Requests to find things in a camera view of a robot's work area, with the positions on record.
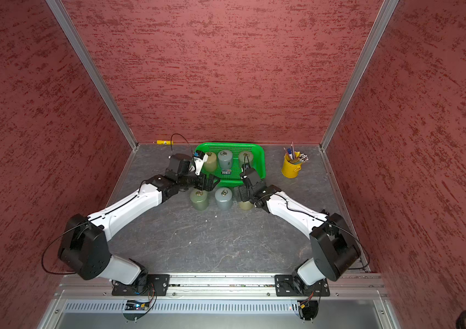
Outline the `yellow-green canister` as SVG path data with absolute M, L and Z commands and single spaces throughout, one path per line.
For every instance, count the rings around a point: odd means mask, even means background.
M 217 156 L 214 152 L 207 152 L 206 155 L 207 155 L 207 160 L 204 163 L 204 169 L 208 173 L 213 173 L 214 171 L 216 171 L 218 167 Z
M 244 211 L 250 211 L 253 208 L 253 204 L 250 201 L 240 201 L 238 203 L 240 209 Z

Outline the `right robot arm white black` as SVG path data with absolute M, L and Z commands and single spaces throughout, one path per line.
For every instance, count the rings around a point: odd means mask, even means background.
M 312 286 L 320 280 L 337 281 L 362 256 L 358 239 L 338 213 L 316 212 L 276 186 L 240 186 L 241 200 L 288 222 L 310 240 L 312 258 L 295 270 L 298 281 Z

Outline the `blue-grey canister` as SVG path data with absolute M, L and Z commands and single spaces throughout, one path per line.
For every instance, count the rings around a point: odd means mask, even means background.
M 227 187 L 221 187 L 215 192 L 215 200 L 217 206 L 226 211 L 232 207 L 234 194 L 231 189 Z
M 222 170 L 230 170 L 233 165 L 233 153 L 231 150 L 223 149 L 217 154 L 219 166 Z

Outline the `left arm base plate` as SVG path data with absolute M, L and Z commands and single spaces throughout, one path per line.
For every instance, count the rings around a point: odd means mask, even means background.
M 168 274 L 141 274 L 131 285 L 122 282 L 112 283 L 112 296 L 164 297 L 167 294 L 171 276 Z

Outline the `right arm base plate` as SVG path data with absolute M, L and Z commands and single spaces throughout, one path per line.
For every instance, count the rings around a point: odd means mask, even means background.
M 274 276 L 275 290 L 278 297 L 329 297 L 330 288 L 326 279 L 313 285 L 305 284 L 295 275 L 278 274 Z

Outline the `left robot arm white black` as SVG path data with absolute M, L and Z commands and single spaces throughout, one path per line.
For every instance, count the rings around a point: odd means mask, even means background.
M 84 280 L 106 278 L 143 288 L 147 282 L 145 267 L 112 254 L 108 243 L 127 224 L 179 192 L 213 190 L 220 179 L 202 171 L 207 160 L 208 154 L 202 151 L 192 156 L 174 154 L 164 174 L 143 180 L 127 197 L 87 217 L 73 216 L 57 239 L 58 258 Z

